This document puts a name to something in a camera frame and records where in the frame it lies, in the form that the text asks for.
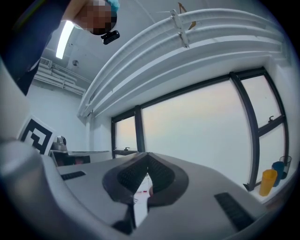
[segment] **black camera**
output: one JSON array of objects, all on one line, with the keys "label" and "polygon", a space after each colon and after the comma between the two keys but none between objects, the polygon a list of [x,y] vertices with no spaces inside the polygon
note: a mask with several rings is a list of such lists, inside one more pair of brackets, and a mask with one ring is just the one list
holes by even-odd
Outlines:
[{"label": "black camera", "polygon": [[108,32],[105,35],[101,36],[104,45],[111,43],[112,41],[118,39],[119,37],[120,37],[120,33],[117,30]]}]

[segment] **black vent grille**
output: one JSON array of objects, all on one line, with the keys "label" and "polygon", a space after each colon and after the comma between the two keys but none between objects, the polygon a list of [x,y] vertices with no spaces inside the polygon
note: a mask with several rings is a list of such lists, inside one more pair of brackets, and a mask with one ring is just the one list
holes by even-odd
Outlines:
[{"label": "black vent grille", "polygon": [[65,181],[65,180],[69,180],[69,179],[73,179],[73,178],[78,178],[78,177],[81,177],[84,175],[85,175],[85,173],[83,171],[79,171],[79,172],[71,172],[71,173],[63,174],[63,175],[61,175],[61,177]]},{"label": "black vent grille", "polygon": [[215,198],[238,231],[254,222],[249,214],[228,193],[217,194]]}]

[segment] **ceiling light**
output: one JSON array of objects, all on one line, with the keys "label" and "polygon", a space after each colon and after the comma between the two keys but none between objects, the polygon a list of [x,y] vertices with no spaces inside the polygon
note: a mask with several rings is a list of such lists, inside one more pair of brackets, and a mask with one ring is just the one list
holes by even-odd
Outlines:
[{"label": "ceiling light", "polygon": [[68,39],[71,35],[71,32],[74,28],[74,24],[70,21],[66,21],[64,29],[62,30],[60,41],[58,42],[56,57],[62,59],[64,51],[68,42]]}]

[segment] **frosted window glass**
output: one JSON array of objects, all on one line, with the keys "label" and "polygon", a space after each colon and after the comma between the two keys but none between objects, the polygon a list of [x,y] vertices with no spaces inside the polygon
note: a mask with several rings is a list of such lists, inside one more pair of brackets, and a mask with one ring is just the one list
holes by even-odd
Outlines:
[{"label": "frosted window glass", "polygon": [[142,119],[146,151],[211,167],[240,186],[248,182],[250,129],[230,81],[147,107]]},{"label": "frosted window glass", "polygon": [[274,116],[272,119],[275,119],[281,115],[272,89],[264,76],[248,78],[241,82],[249,95],[259,128],[268,124],[270,116]]},{"label": "frosted window glass", "polygon": [[272,164],[284,155],[285,135],[284,126],[280,124],[272,131],[259,138],[260,157],[256,182],[262,180],[263,171],[272,169]]},{"label": "frosted window glass", "polygon": [[124,150],[126,147],[137,151],[134,117],[116,123],[116,149]]}]

